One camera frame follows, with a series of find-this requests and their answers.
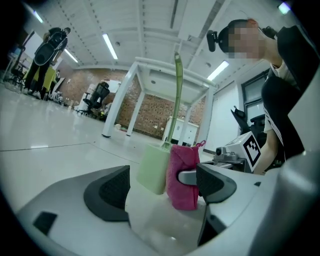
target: white ceiling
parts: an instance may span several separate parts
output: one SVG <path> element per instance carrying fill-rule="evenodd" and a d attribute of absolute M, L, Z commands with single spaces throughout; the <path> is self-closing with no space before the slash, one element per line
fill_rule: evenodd
<path fill-rule="evenodd" d="M 214 80 L 224 87 L 243 74 L 251 78 L 268 65 L 228 59 L 219 47 L 210 52 L 206 40 L 209 29 L 219 32 L 231 20 L 247 18 L 257 20 L 262 28 L 276 30 L 295 24 L 290 12 L 280 13 L 278 0 L 178 0 L 171 28 L 174 5 L 175 0 L 48 0 L 34 8 L 43 24 L 30 16 L 25 28 L 42 36 L 53 27 L 70 27 L 67 49 L 79 62 L 67 55 L 63 58 L 74 68 L 128 70 L 135 57 L 173 64 L 174 51 L 179 51 L 185 68 L 208 77 L 227 60 L 230 65 Z M 103 40 L 104 33 L 109 35 L 117 61 Z"/>

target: white wall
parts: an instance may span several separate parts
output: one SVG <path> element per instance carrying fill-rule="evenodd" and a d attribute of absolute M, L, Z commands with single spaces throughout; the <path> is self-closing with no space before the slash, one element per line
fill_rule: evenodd
<path fill-rule="evenodd" d="M 234 106 L 239 108 L 241 98 L 241 87 L 235 82 L 213 96 L 212 117 L 205 149 L 216 151 L 217 147 L 226 145 L 238 136 L 239 125 L 230 110 L 234 110 Z"/>

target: glossy floor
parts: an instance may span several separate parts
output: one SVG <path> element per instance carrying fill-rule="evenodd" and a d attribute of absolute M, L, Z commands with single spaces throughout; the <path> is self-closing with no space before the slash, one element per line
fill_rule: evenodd
<path fill-rule="evenodd" d="M 136 233 L 160 255 L 182 255 L 196 247 L 204 205 L 193 213 L 175 210 L 166 194 L 136 182 L 147 143 L 161 141 L 114 130 L 104 123 L 0 85 L 0 185 L 14 212 L 49 185 L 105 168 L 130 165 L 126 210 Z M 201 161 L 211 159 L 203 153 Z"/>

